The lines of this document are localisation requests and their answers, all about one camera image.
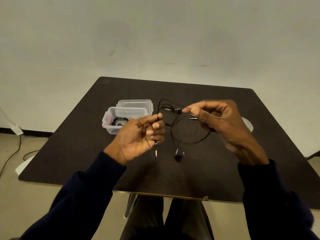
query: fingernail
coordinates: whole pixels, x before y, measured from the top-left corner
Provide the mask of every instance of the fingernail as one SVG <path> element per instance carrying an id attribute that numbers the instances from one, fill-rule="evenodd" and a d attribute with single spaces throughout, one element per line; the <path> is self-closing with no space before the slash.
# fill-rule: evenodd
<path id="1" fill-rule="evenodd" d="M 194 116 L 197 116 L 198 113 L 200 112 L 200 108 L 196 107 L 196 106 L 193 106 L 191 108 L 191 113 L 194 115 Z"/>

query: dark sweatshirt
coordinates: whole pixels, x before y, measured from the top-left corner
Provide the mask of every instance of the dark sweatshirt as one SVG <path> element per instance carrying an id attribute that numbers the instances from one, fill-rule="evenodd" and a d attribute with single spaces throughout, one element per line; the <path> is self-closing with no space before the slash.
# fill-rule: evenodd
<path id="1" fill-rule="evenodd" d="M 125 170 L 125 166 L 100 152 L 85 172 L 79 171 L 70 178 L 49 212 L 21 239 L 91 239 L 110 202 L 112 189 Z M 310 210 L 283 185 L 274 161 L 257 166 L 239 163 L 238 171 L 245 189 L 243 205 L 252 240 L 318 239 L 311 231 Z"/>

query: person's left hand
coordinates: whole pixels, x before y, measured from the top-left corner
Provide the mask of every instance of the person's left hand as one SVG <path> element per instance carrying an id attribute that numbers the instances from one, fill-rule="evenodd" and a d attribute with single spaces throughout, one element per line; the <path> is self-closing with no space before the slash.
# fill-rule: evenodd
<path id="1" fill-rule="evenodd" d="M 125 165 L 157 143 L 165 140 L 165 123 L 162 113 L 130 119 L 118 132 L 115 139 L 103 152 L 118 163 Z"/>

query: black pants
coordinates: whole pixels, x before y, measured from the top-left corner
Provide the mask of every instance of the black pants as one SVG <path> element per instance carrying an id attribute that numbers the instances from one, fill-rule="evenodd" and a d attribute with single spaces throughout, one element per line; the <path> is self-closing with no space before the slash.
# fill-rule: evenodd
<path id="1" fill-rule="evenodd" d="M 138 196 L 120 240 L 129 240 L 150 229 L 157 230 L 159 233 L 179 232 L 196 240 L 214 240 L 211 225 L 201 201 L 174 198 L 165 224 L 162 213 L 162 197 Z"/>

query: table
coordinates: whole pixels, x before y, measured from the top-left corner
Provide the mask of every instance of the table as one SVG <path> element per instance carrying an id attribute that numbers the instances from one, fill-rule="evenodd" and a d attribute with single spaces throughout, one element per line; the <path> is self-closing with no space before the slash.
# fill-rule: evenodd
<path id="1" fill-rule="evenodd" d="M 161 99 L 182 105 L 203 99 L 232 99 L 242 117 L 253 125 L 253 135 L 275 160 L 286 186 L 306 204 L 320 209 L 320 178 L 252 89 L 149 80 L 100 77 L 42 147 L 19 180 L 62 185 L 85 170 L 114 135 L 102 128 L 102 117 L 119 100 L 150 99 L 157 112 Z M 178 132 L 186 141 L 206 135 L 194 120 L 182 119 Z M 215 133 L 195 145 L 182 145 L 181 162 L 167 128 L 158 157 L 150 150 L 130 161 L 114 191 L 139 194 L 241 202 L 244 188 L 238 160 Z"/>

